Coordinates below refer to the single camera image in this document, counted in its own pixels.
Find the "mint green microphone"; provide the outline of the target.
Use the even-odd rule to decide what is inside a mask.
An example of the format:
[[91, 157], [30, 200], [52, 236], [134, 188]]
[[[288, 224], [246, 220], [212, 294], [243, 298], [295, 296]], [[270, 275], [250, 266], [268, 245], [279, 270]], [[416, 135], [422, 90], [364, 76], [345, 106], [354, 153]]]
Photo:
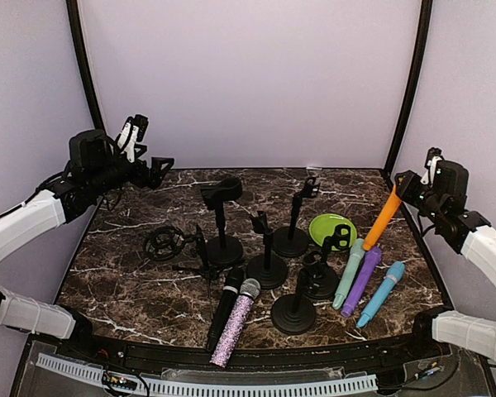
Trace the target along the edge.
[[335, 298], [332, 304], [332, 307], [335, 310], [338, 310], [342, 307], [347, 295], [351, 290], [356, 272], [365, 255], [365, 250], [363, 249], [364, 242], [365, 240], [363, 238], [357, 238], [350, 249], [348, 261], [346, 263], [346, 267], [344, 269], [339, 285], [337, 286]]

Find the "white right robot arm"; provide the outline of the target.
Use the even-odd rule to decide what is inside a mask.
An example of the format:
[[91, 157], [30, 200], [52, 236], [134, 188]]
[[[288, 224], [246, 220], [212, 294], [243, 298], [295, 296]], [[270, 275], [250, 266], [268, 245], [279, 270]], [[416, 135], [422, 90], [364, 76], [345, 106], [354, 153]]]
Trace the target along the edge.
[[[420, 176], [408, 170], [395, 175], [395, 193], [403, 202], [429, 218], [434, 233], [452, 250], [478, 267], [496, 288], [496, 229], [477, 211], [465, 208], [468, 170], [436, 156]], [[496, 321], [441, 309], [430, 327], [419, 328], [406, 339], [405, 351], [422, 359], [437, 342], [446, 342], [496, 362]]]

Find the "orange microphone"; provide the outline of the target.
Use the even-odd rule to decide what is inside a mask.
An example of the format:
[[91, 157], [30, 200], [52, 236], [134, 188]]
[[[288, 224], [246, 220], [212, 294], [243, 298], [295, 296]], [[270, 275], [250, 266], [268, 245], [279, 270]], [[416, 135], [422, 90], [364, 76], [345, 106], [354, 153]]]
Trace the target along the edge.
[[396, 187], [393, 187], [388, 200], [386, 201], [379, 216], [375, 220], [374, 225], [364, 239], [362, 245], [363, 250], [370, 251], [371, 248], [377, 244], [378, 240], [381, 238], [384, 230], [389, 225], [389, 222], [393, 218], [394, 214], [398, 211], [401, 203], [402, 200], [397, 195]]

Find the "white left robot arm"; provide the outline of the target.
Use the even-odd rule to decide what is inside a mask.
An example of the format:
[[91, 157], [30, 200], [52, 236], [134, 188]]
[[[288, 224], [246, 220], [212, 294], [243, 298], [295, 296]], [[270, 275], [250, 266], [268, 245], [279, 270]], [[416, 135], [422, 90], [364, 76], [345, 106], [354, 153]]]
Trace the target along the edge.
[[[69, 140], [64, 170], [41, 183], [34, 194], [0, 215], [0, 262], [38, 236], [70, 223], [113, 189], [126, 183], [158, 188], [174, 159], [141, 159], [144, 134], [131, 127], [116, 141], [103, 130], [80, 132]], [[83, 361], [94, 360], [100, 343], [79, 326], [79, 316], [55, 304], [13, 293], [0, 286], [0, 325], [67, 340]]]

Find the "black tripod microphone stand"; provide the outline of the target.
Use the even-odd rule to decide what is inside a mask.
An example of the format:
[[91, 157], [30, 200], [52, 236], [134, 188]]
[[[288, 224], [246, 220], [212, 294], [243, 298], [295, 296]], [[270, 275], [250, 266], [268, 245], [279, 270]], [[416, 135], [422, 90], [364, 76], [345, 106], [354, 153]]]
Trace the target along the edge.
[[172, 265], [171, 268], [172, 270], [201, 276], [205, 280], [207, 297], [210, 303], [210, 314], [213, 317], [212, 282], [218, 280], [224, 270], [243, 264], [245, 260], [243, 258], [234, 260], [232, 265], [213, 265], [209, 260], [207, 242], [199, 225], [196, 226], [196, 232], [193, 234], [184, 233], [178, 227], [172, 225], [158, 227], [146, 236], [142, 248], [148, 259], [154, 262], [166, 262], [180, 255], [187, 245], [192, 245], [190, 256], [200, 260], [199, 267]]

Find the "glitter purple silver-head microphone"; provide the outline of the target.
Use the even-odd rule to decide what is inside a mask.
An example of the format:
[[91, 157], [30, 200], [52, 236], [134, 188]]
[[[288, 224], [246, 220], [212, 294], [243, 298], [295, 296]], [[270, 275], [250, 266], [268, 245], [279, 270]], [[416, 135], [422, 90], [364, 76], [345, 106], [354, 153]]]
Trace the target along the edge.
[[261, 285], [257, 279], [248, 278], [242, 283], [240, 293], [209, 361], [211, 364], [221, 368], [227, 366], [260, 291]]

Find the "black round-base stand front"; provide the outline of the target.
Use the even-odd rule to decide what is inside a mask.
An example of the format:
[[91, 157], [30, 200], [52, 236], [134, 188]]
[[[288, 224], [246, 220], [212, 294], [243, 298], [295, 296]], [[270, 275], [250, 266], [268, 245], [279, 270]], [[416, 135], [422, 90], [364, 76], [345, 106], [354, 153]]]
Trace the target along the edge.
[[263, 290], [276, 289], [284, 284], [289, 268], [280, 257], [272, 253], [274, 231], [268, 224], [264, 211], [251, 215], [253, 231], [263, 236], [264, 253], [254, 256], [246, 267], [246, 276], [259, 281]]

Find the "black round-base stand orange mic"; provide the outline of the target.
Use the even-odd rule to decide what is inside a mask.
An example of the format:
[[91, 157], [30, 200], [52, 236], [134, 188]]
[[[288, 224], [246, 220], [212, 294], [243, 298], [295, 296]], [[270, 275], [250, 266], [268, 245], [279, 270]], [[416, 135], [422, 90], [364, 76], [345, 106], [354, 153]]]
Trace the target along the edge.
[[200, 192], [207, 209], [215, 212], [218, 229], [218, 236], [207, 241], [207, 258], [221, 268], [235, 265], [243, 256], [243, 246], [238, 238], [226, 234], [224, 203], [242, 196], [241, 179], [228, 177], [218, 184], [203, 186]]

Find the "black handheld microphone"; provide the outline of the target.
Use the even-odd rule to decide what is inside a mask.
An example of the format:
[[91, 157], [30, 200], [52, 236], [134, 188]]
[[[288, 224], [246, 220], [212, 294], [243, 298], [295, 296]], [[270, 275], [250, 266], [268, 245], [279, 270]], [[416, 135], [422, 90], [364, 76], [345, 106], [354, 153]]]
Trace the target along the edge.
[[207, 333], [205, 350], [213, 352], [226, 326], [232, 308], [236, 302], [237, 295], [244, 281], [244, 270], [240, 267], [232, 268], [227, 274], [222, 295], [212, 318], [211, 326]]

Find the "black round-base stand blue mic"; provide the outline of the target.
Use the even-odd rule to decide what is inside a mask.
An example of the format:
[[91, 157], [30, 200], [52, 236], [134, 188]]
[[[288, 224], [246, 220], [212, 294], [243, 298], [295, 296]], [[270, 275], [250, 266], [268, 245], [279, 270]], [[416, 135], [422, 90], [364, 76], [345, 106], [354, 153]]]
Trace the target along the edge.
[[338, 224], [331, 235], [324, 237], [320, 251], [311, 251], [303, 258], [303, 265], [308, 271], [310, 285], [306, 295], [310, 299], [333, 299], [340, 277], [332, 269], [327, 259], [333, 247], [347, 250], [351, 245], [351, 227]]

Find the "black round-base stand purple mic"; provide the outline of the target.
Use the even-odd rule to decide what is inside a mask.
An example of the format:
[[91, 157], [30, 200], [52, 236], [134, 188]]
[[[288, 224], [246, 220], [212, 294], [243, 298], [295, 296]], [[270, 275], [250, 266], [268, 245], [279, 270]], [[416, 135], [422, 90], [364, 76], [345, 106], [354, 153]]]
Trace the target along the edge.
[[309, 236], [297, 227], [297, 221], [303, 200], [317, 197], [320, 184], [316, 180], [313, 176], [305, 180], [303, 188], [293, 195], [289, 226], [280, 227], [274, 232], [273, 249], [280, 256], [295, 258], [308, 249]]

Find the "black round-base stand mint mic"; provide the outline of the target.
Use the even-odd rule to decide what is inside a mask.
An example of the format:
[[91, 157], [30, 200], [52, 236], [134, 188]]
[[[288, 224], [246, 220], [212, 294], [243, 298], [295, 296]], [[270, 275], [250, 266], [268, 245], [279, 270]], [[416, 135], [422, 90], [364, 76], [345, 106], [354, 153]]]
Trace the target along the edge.
[[309, 272], [301, 269], [298, 273], [294, 294], [278, 298], [271, 308], [272, 324], [287, 335], [300, 335], [308, 331], [316, 321], [317, 312], [307, 292], [316, 293], [319, 284]]

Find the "blue microphone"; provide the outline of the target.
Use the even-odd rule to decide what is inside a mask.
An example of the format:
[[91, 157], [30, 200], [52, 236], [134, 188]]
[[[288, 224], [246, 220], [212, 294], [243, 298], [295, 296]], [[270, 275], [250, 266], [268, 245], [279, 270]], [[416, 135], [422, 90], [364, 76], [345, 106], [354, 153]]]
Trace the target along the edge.
[[389, 267], [379, 288], [375, 291], [373, 297], [361, 312], [360, 318], [356, 324], [358, 328], [364, 327], [374, 318], [395, 285], [403, 278], [404, 271], [405, 265], [401, 261], [395, 261]]

